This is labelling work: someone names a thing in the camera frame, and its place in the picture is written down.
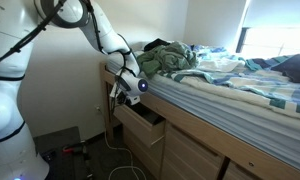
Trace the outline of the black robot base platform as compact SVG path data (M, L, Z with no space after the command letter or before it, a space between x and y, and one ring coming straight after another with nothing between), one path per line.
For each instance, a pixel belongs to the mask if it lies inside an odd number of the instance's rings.
M64 153L62 148L80 142L79 129L71 127L34 138L36 148L49 165L44 180L87 180L83 154Z

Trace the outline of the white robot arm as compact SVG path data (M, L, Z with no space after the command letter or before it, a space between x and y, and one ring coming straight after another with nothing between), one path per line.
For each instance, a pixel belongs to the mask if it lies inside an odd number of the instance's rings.
M148 89L132 49L93 0L0 0L0 180L45 180L49 173L17 106L33 39L48 25L78 28L95 50L122 54L112 97L136 104Z

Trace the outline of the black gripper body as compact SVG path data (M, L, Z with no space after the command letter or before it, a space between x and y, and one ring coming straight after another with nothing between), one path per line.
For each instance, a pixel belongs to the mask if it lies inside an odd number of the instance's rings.
M110 97L118 104L134 105L137 103L136 97L129 97L121 89L118 89L116 87L112 89Z

